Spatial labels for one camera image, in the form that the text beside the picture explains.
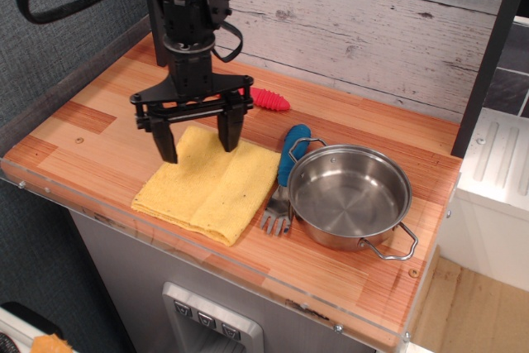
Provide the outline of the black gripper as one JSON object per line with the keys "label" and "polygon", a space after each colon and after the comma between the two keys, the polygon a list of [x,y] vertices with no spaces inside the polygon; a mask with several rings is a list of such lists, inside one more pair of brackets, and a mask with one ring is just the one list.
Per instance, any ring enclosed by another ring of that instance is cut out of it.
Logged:
{"label": "black gripper", "polygon": [[249,75],[216,74],[209,52],[171,55],[169,73],[154,86],[130,97],[136,125],[151,132],[164,162],[178,163],[170,122],[217,115],[218,137],[225,152],[240,140],[244,117],[253,107]]}

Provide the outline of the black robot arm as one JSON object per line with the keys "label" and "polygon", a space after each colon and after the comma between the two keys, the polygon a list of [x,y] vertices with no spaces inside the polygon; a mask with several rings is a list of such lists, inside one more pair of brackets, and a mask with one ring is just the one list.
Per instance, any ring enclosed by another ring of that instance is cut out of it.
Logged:
{"label": "black robot arm", "polygon": [[159,65],[168,69],[164,80],[131,95],[138,128],[152,134],[163,161],[175,164],[177,151],[170,126],[203,117],[217,117],[218,139],[225,151],[234,150],[245,114],[253,107],[248,75],[216,74],[215,32],[241,32],[226,22],[231,0],[147,0]]}

